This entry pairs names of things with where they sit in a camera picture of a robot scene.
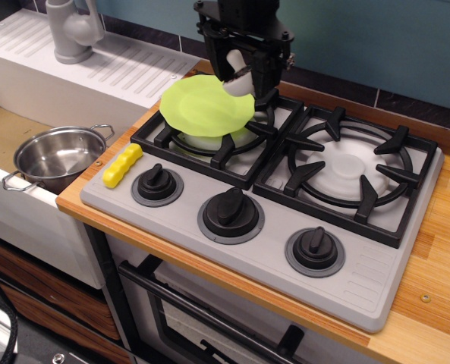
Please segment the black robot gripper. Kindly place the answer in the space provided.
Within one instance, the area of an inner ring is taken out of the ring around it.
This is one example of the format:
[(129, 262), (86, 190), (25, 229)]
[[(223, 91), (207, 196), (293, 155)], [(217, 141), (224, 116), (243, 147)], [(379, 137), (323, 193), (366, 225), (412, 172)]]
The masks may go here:
[(234, 68), (227, 61), (232, 49), (251, 54), (255, 96), (266, 96), (281, 80), (282, 69), (294, 64), (294, 33), (278, 18), (279, 1), (196, 1), (198, 33), (215, 75), (232, 80)]

